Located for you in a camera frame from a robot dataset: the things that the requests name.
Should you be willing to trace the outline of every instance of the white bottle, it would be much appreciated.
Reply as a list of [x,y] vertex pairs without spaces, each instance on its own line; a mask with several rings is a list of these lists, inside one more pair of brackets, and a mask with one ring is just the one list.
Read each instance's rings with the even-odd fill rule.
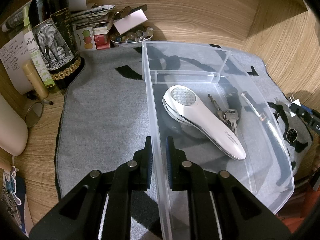
[[18,156],[26,147],[27,140],[26,123],[0,94],[0,147]]

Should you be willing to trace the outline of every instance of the round mirror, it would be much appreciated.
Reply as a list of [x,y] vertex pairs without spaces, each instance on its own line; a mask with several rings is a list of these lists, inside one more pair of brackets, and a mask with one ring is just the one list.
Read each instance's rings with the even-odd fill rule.
[[36,102],[29,107],[24,121],[28,128],[34,127],[36,123],[40,120],[43,112],[43,103]]

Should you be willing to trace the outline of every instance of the white handheld device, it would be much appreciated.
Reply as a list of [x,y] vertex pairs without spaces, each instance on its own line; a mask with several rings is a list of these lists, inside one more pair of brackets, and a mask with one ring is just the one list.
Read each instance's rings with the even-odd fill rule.
[[232,159],[246,158],[246,153],[232,130],[220,121],[189,88],[180,85],[170,87],[164,94],[162,103],[173,119],[198,128]]

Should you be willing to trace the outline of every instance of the metal screw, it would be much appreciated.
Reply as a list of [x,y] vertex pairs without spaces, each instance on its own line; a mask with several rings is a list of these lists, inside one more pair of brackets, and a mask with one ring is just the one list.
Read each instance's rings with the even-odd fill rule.
[[183,161],[182,162],[182,166],[185,168],[189,168],[191,167],[192,163],[190,161]]
[[137,166],[138,165],[138,163],[136,162],[136,161],[128,161],[128,166],[130,167],[130,168],[133,168],[133,167],[135,167],[135,166]]
[[220,171],[220,176],[226,179],[230,176],[230,173],[228,171]]
[[100,175],[100,172],[97,171],[97,170],[93,170],[93,171],[90,172],[90,177],[91,177],[91,178],[96,178],[96,177],[98,177],[99,175]]

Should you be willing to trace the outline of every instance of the red box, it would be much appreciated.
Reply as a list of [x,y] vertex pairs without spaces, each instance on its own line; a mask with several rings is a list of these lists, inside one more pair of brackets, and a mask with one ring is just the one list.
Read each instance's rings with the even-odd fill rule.
[[111,40],[110,40],[110,35],[106,34],[108,36],[107,42],[104,45],[98,45],[96,44],[97,49],[110,49],[111,46]]
[[108,35],[107,34],[99,34],[94,35],[94,43],[96,46],[105,45],[107,43]]

